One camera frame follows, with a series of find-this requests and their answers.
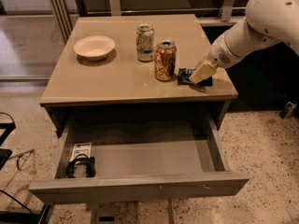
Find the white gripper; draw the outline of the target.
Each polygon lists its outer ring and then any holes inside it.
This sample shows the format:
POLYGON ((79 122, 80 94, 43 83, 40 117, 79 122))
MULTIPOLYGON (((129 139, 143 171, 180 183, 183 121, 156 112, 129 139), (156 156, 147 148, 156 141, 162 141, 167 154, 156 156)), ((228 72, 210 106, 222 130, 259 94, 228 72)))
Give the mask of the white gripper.
POLYGON ((241 60, 241 57, 231 52, 227 45, 226 33, 223 33, 212 43, 209 52, 197 63, 189 80, 197 84, 214 76, 217 73, 215 67, 230 68, 241 60))

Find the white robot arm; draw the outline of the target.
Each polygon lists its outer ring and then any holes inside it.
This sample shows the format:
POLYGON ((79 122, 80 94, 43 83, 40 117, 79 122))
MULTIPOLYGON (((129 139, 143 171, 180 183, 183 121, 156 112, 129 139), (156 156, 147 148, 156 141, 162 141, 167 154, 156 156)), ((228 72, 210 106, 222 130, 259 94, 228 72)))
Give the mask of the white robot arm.
POLYGON ((299 54, 299 0, 249 0, 245 18, 220 35, 195 66, 190 81, 197 84, 230 68, 253 51, 284 43, 299 54))

